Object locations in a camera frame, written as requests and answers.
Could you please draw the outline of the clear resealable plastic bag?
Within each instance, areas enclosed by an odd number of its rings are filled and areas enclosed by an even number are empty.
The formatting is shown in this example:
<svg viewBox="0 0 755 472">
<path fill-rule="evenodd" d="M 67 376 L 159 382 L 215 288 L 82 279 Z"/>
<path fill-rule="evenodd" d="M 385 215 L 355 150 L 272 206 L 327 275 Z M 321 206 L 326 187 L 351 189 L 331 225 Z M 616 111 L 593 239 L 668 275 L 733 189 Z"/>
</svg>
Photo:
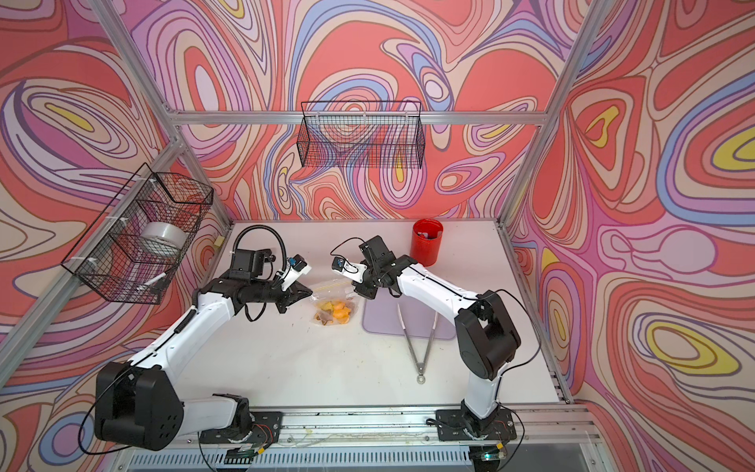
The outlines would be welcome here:
<svg viewBox="0 0 755 472">
<path fill-rule="evenodd" d="M 348 325 L 358 314 L 362 298 L 347 278 L 332 279 L 312 288 L 310 301 L 315 309 L 311 318 L 319 326 Z"/>
</svg>

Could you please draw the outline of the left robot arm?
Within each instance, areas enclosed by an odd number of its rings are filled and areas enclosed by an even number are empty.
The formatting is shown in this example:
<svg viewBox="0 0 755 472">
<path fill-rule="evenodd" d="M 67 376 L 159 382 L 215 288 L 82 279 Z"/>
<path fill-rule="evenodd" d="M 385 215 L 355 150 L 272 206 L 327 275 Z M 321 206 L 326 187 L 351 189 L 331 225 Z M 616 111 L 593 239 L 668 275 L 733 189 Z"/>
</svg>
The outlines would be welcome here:
<svg viewBox="0 0 755 472">
<path fill-rule="evenodd" d="M 177 437 L 197 435 L 244 443 L 255 428 L 249 401 L 215 393 L 201 399 L 179 395 L 175 384 L 204 344 L 252 304 L 279 313 L 311 296 L 300 283 L 310 266 L 300 255 L 271 279 L 261 277 L 259 257 L 267 251 L 240 250 L 230 269 L 198 289 L 188 311 L 148 347 L 126 362 L 111 362 L 96 376 L 94 434 L 101 441 L 162 450 Z"/>
</svg>

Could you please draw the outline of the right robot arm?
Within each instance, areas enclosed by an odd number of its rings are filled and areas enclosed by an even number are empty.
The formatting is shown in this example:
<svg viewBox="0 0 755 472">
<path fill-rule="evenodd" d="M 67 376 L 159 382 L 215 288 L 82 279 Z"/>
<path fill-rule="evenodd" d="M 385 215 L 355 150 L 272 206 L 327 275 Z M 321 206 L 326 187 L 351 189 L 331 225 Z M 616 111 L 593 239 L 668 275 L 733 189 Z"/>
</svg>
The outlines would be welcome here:
<svg viewBox="0 0 755 472">
<path fill-rule="evenodd" d="M 469 382 L 459 407 L 458 430 L 474 440 L 492 431 L 503 413 L 499 385 L 517 350 L 520 334 L 495 292 L 475 293 L 434 275 L 408 255 L 397 257 L 383 238 L 360 244 L 361 263 L 334 256 L 331 268 L 352 281 L 355 292 L 368 299 L 381 289 L 391 296 L 407 296 L 454 324 L 460 358 L 469 371 Z"/>
</svg>

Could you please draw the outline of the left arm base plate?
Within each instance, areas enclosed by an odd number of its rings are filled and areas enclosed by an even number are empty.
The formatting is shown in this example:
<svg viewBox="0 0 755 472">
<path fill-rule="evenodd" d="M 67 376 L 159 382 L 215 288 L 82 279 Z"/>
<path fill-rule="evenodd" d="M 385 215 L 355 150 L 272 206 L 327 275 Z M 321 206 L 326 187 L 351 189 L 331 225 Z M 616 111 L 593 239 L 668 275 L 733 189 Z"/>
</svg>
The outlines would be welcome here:
<svg viewBox="0 0 755 472">
<path fill-rule="evenodd" d="M 282 419 L 280 411 L 237 413 L 228 427 L 200 432 L 200 443 L 270 446 L 279 440 Z"/>
</svg>

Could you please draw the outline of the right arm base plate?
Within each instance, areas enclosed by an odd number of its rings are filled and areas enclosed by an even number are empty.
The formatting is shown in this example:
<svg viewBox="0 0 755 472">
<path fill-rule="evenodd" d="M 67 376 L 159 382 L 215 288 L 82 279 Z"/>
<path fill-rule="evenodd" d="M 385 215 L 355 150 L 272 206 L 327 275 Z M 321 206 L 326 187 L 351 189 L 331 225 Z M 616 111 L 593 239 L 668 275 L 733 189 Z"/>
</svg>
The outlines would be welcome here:
<svg viewBox="0 0 755 472">
<path fill-rule="evenodd" d="M 488 417 L 480 419 L 467 410 L 438 409 L 435 416 L 426 420 L 434 427 L 441 442 L 496 441 L 508 444 L 518 435 L 512 412 L 498 408 Z"/>
</svg>

